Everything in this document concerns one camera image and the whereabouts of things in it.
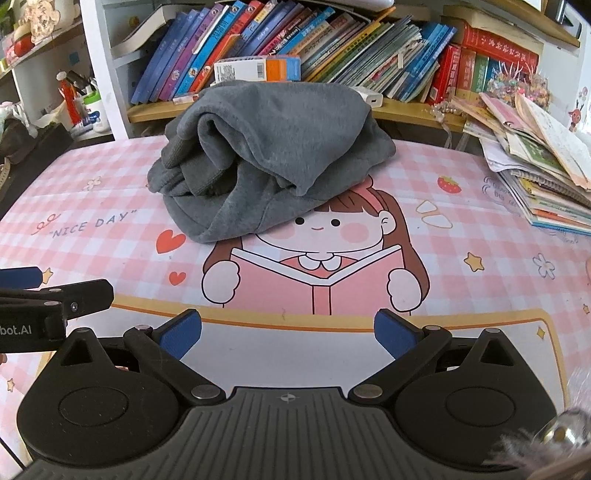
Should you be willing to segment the grey sweatshirt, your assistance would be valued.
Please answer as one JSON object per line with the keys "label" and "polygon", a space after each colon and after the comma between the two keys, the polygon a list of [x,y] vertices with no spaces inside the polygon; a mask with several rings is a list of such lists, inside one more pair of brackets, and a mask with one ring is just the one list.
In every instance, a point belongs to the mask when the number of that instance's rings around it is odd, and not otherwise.
{"label": "grey sweatshirt", "polygon": [[339,84],[218,83],[164,135],[148,189],[198,243],[262,233],[303,216],[362,183],[396,152],[370,106]]}

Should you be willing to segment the stack of papers and notebooks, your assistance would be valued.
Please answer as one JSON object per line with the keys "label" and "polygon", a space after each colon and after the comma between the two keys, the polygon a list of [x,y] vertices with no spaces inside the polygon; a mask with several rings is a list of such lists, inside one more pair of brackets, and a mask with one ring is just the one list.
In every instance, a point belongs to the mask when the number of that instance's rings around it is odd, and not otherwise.
{"label": "stack of papers and notebooks", "polygon": [[536,227],[590,234],[590,141],[582,139],[523,93],[507,103],[481,92],[476,101],[453,97],[467,123],[484,131],[485,160]]}

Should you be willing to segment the orange white box upper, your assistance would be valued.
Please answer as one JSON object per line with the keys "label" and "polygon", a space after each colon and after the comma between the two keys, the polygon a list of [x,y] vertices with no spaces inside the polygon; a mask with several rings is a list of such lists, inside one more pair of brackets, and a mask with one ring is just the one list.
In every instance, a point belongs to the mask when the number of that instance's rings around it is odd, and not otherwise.
{"label": "orange white box upper", "polygon": [[301,59],[290,55],[236,57],[217,61],[214,82],[298,82]]}

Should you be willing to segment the red tassel ornament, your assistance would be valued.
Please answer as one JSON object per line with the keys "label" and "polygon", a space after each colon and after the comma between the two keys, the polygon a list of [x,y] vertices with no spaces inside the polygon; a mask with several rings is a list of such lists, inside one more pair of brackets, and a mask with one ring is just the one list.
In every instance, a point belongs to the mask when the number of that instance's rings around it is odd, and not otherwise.
{"label": "red tassel ornament", "polygon": [[59,91],[64,98],[66,110],[73,125],[77,125],[82,121],[78,104],[76,102],[76,91],[70,81],[67,79],[65,71],[60,71],[56,74]]}

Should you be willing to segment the white power adapter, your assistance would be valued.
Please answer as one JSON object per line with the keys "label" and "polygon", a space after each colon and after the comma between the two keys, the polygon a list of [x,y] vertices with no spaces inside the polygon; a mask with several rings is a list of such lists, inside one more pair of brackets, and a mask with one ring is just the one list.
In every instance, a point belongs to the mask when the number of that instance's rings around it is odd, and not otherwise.
{"label": "white power adapter", "polygon": [[384,102],[384,96],[381,93],[370,90],[366,87],[355,86],[353,90],[358,93],[363,101],[372,109],[381,108]]}

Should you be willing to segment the row of leaning books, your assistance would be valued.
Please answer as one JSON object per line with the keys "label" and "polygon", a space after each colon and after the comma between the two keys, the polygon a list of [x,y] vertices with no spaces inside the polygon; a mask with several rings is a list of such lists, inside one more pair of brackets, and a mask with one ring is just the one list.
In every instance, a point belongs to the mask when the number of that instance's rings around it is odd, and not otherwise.
{"label": "row of leaning books", "polygon": [[171,102],[214,84],[223,59],[290,55],[301,80],[366,87],[399,102],[439,105],[494,88],[529,86],[543,46],[522,30],[464,4],[440,21],[399,14],[369,19],[320,1],[168,3],[111,49],[149,53],[133,84],[133,105]]}

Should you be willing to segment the pink checkered cartoon desk mat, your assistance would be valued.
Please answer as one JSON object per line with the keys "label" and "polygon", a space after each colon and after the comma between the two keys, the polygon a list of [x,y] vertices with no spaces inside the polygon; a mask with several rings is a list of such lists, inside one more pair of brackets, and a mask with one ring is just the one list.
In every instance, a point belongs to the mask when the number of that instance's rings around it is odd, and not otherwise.
{"label": "pink checkered cartoon desk mat", "polygon": [[[211,244],[173,223],[147,173],[165,141],[58,158],[1,221],[1,269],[41,290],[106,279],[55,351],[1,352],[5,479],[526,479],[490,465],[590,369],[590,241],[523,215],[482,157],[401,142],[363,182],[270,231]],[[184,310],[181,359],[225,392],[187,405],[123,343]],[[452,334],[386,405],[349,401],[394,358],[387,309]]]}

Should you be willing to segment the wooden white bookshelf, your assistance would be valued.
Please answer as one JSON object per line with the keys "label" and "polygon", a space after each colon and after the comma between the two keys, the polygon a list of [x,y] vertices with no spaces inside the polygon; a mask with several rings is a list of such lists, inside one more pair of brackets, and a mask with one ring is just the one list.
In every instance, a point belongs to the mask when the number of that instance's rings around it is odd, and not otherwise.
{"label": "wooden white bookshelf", "polygon": [[572,130],[590,111],[590,27],[523,1],[84,1],[113,135],[176,117],[219,82],[341,84],[377,118],[452,131],[517,94]]}

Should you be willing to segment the black bag on left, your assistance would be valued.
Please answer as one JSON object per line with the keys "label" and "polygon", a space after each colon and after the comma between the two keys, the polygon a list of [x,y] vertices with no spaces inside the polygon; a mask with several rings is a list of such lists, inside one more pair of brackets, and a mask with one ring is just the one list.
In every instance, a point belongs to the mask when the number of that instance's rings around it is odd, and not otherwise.
{"label": "black bag on left", "polygon": [[3,126],[0,142],[1,159],[8,160],[12,165],[22,163],[34,150],[39,138],[32,136],[20,120],[8,118]]}

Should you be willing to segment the fluffy keychain with bell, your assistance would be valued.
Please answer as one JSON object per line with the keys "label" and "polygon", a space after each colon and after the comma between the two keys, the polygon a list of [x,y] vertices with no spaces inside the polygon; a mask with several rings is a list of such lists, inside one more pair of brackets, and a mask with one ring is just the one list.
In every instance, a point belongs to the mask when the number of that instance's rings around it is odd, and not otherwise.
{"label": "fluffy keychain with bell", "polygon": [[532,434],[504,435],[490,465],[514,467],[528,479],[590,477],[590,369],[578,368],[567,382],[571,405]]}

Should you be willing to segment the white green-lid jar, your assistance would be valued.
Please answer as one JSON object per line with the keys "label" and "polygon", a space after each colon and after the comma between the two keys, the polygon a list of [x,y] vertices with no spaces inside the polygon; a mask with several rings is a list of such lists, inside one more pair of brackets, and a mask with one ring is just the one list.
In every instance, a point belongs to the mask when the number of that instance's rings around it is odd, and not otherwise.
{"label": "white green-lid jar", "polygon": [[110,125],[104,109],[104,105],[98,90],[93,90],[83,98],[83,104],[88,118],[96,133],[108,133]]}

